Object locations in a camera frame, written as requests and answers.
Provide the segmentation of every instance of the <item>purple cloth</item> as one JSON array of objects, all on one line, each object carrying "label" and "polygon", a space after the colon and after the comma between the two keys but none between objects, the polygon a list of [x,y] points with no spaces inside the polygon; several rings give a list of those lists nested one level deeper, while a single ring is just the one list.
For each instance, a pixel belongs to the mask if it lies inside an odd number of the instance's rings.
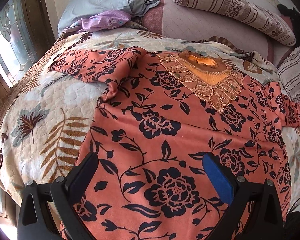
[{"label": "purple cloth", "polygon": [[114,29],[124,25],[131,20],[131,16],[123,11],[108,10],[98,15],[91,16],[89,19],[82,18],[76,21],[70,27],[65,28],[63,32],[97,32],[103,29]]}]

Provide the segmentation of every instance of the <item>blue gripper pad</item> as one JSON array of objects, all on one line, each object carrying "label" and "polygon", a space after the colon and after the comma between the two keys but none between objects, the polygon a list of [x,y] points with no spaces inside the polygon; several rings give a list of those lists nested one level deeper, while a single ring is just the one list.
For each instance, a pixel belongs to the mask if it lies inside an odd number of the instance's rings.
[{"label": "blue gripper pad", "polygon": [[234,189],[229,180],[208,154],[203,156],[202,166],[220,200],[230,205],[234,199]]}]

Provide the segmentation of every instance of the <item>window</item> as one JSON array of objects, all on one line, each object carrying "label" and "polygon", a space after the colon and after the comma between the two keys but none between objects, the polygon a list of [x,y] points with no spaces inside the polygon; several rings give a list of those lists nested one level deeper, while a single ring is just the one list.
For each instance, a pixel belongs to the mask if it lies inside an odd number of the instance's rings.
[{"label": "window", "polygon": [[12,87],[37,60],[21,0],[9,0],[0,12],[0,74]]}]

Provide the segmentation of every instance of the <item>metal bolt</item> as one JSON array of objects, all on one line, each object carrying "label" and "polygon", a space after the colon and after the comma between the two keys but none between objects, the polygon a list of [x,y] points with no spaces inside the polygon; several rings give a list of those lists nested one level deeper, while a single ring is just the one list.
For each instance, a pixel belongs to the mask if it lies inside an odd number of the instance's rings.
[{"label": "metal bolt", "polygon": [[65,177],[64,176],[59,176],[56,178],[56,182],[63,182],[65,180]]},{"label": "metal bolt", "polygon": [[245,181],[246,181],[246,179],[245,179],[244,176],[238,176],[238,177],[237,177],[237,180],[238,180],[239,182],[245,182]]},{"label": "metal bolt", "polygon": [[32,183],[33,183],[33,180],[32,180],[32,179],[30,179],[30,180],[27,181],[27,185],[28,185],[28,186],[32,185]]},{"label": "metal bolt", "polygon": [[273,181],[270,180],[270,179],[267,180],[267,184],[268,184],[269,186],[273,186],[273,185],[274,185]]}]

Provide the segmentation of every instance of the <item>coral dress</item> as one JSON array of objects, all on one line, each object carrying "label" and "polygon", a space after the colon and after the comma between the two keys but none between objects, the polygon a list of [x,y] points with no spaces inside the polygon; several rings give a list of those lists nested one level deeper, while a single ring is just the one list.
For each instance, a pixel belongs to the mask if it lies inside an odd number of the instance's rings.
[{"label": "coral dress", "polygon": [[300,103],[278,83],[262,86],[230,60],[139,47],[67,50],[50,70],[109,85],[78,157],[95,152],[98,169],[74,205],[97,239],[206,238],[227,208],[202,167],[206,152],[235,176],[271,179],[285,218],[291,181],[281,129],[300,127]]}]

